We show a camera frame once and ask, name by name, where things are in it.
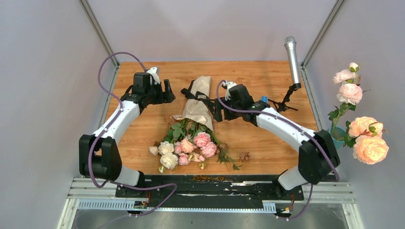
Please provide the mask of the brown kraft wrapping paper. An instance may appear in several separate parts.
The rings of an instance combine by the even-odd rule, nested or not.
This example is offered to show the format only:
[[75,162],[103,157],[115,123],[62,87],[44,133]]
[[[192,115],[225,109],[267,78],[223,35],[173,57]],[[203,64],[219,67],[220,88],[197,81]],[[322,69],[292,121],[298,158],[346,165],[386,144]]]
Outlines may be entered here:
[[213,130],[211,111],[214,102],[209,98],[211,77],[200,76],[192,80],[188,87],[181,90],[187,102],[182,110],[182,114],[173,115],[175,120],[190,119],[205,125],[209,130]]

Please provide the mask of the rose bouquet with green leaves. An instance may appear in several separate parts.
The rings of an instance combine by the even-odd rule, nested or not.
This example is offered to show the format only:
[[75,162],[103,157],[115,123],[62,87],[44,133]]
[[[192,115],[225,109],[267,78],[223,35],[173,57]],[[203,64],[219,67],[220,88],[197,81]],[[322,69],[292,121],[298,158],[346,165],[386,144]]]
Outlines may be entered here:
[[204,170],[207,160],[213,157],[219,164],[231,164],[233,170],[240,170],[243,166],[229,156],[227,144],[220,141],[207,125],[189,118],[178,120],[172,117],[165,137],[150,146],[149,152],[160,157],[160,173],[192,162]]

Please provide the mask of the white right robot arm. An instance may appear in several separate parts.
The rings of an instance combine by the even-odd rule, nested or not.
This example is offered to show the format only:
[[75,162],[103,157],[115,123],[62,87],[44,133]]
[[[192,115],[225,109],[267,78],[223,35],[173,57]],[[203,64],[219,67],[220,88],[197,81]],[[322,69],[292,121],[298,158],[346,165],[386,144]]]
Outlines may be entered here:
[[314,131],[284,117],[267,102],[254,101],[243,84],[221,80],[216,87],[218,121],[242,118],[288,143],[298,154],[298,165],[282,172],[273,183],[273,194],[285,199],[295,187],[318,184],[330,172],[340,180],[340,159],[331,134]]

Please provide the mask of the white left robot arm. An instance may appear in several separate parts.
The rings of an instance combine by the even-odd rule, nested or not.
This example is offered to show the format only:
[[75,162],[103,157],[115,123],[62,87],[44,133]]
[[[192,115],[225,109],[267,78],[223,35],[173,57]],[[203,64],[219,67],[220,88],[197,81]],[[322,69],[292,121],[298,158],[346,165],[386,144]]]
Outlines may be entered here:
[[108,120],[91,135],[79,139],[79,172],[85,177],[128,185],[135,197],[146,192],[143,172],[122,164],[118,143],[130,124],[149,104],[171,103],[175,100],[168,79],[160,81],[158,67],[135,73],[133,84],[118,100],[119,104]]

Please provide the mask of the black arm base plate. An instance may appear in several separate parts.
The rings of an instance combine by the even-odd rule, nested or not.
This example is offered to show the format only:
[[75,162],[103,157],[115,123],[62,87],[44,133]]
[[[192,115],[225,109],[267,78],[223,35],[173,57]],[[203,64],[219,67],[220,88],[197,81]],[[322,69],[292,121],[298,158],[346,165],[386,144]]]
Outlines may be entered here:
[[117,187],[117,198],[149,201],[150,207],[164,201],[162,207],[187,208],[261,208],[263,201],[304,200],[302,187],[283,191],[272,182],[275,175],[146,175],[143,187],[158,189],[137,191]]

